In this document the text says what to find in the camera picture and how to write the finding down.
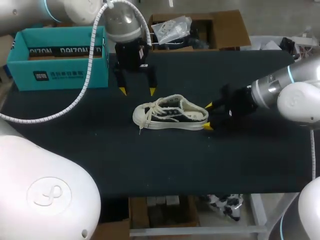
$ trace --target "white shoelace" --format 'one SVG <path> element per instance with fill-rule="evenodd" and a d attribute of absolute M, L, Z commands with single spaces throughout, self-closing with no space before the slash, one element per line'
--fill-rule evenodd
<path fill-rule="evenodd" d="M 156 114 L 165 114 L 166 112 L 163 110 L 162 107 L 159 106 L 159 102 L 162 100 L 163 98 L 159 98 L 157 101 L 155 102 L 149 102 L 149 103 L 145 103 L 142 105 L 143 109 L 149 108 L 149 110 L 146 112 L 143 121 L 141 122 L 139 128 L 140 128 L 140 132 L 139 135 L 141 133 L 141 130 L 143 128 L 145 128 L 146 126 L 148 126 L 151 123 L 151 119 L 152 119 L 152 115 L 156 115 Z"/>

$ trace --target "black tablecloth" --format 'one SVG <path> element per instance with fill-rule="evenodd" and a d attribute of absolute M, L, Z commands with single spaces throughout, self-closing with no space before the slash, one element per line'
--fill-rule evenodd
<path fill-rule="evenodd" d="M 115 62 L 111 55 L 111 66 Z M 251 84 L 293 62 L 282 51 L 154 53 L 158 88 L 128 74 L 129 96 L 109 74 L 108 89 L 89 89 L 70 113 L 35 125 L 12 124 L 37 145 L 86 169 L 104 198 L 178 194 L 299 192 L 311 180 L 308 129 L 260 109 L 237 132 L 149 130 L 139 135 L 136 106 L 182 94 L 199 106 L 220 97 L 220 87 Z M 39 118 L 64 109 L 79 90 L 9 94 L 2 112 Z"/>

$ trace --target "canvas sneaker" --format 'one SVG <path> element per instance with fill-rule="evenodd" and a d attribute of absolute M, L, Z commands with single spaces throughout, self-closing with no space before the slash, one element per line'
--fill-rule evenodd
<path fill-rule="evenodd" d="M 133 121 L 146 129 L 185 129 L 201 130 L 207 122 L 209 113 L 182 95 L 171 95 L 159 98 L 155 102 L 136 107 Z"/>

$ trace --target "plastic bag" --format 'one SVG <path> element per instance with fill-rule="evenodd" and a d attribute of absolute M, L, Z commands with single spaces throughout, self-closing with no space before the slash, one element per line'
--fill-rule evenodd
<path fill-rule="evenodd" d="M 160 45 L 190 35 L 190 17 L 180 16 L 175 19 L 152 25 L 154 34 Z"/>

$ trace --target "cardboard box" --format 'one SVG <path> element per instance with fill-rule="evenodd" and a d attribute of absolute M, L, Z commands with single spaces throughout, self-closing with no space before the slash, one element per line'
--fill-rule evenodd
<path fill-rule="evenodd" d="M 209 44 L 209 49 L 194 49 L 194 51 L 240 50 L 242 46 L 251 45 L 239 10 L 212 13 L 153 14 L 148 22 L 149 30 L 153 33 L 151 25 L 163 23 L 180 16 L 190 17 L 192 24 L 198 29 L 199 39 Z M 167 52 L 171 50 L 153 48 L 153 51 Z"/>
<path fill-rule="evenodd" d="M 88 69 L 92 27 L 30 28 L 17 33 L 7 66 L 20 91 L 82 89 Z M 88 88 L 106 88 L 109 54 L 106 32 L 96 32 Z"/>
<path fill-rule="evenodd" d="M 100 224 L 96 227 L 91 240 L 129 240 L 130 211 L 128 198 L 102 200 Z"/>
<path fill-rule="evenodd" d="M 184 228 L 196 227 L 199 222 L 198 212 L 193 196 L 179 196 L 179 206 L 157 205 L 148 207 L 147 198 L 131 198 L 131 226 L 134 229 L 145 228 Z M 151 214 L 155 211 L 163 215 L 163 222 L 152 221 Z"/>

